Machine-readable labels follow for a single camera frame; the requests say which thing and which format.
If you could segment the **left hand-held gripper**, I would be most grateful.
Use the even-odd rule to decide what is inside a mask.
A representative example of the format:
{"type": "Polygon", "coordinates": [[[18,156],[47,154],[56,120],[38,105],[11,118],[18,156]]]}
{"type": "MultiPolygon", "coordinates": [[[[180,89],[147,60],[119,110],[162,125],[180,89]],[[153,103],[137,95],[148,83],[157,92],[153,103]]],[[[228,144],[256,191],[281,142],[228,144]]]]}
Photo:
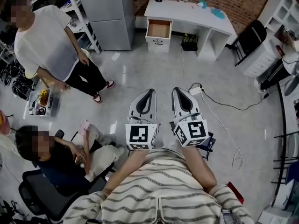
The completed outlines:
{"type": "Polygon", "coordinates": [[[154,89],[140,93],[130,105],[128,123],[125,125],[126,144],[130,151],[151,150],[159,131],[159,124],[149,119],[157,118],[157,96],[154,89]]]}

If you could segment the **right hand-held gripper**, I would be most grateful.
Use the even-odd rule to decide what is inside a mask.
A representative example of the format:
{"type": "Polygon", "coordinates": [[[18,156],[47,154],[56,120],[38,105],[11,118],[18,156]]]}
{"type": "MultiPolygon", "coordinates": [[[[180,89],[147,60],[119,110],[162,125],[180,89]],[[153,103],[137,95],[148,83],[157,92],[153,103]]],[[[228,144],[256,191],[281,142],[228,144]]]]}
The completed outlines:
{"type": "Polygon", "coordinates": [[[202,144],[209,138],[206,119],[199,113],[197,100],[187,91],[175,87],[171,94],[175,118],[171,130],[182,147],[202,144]]]}

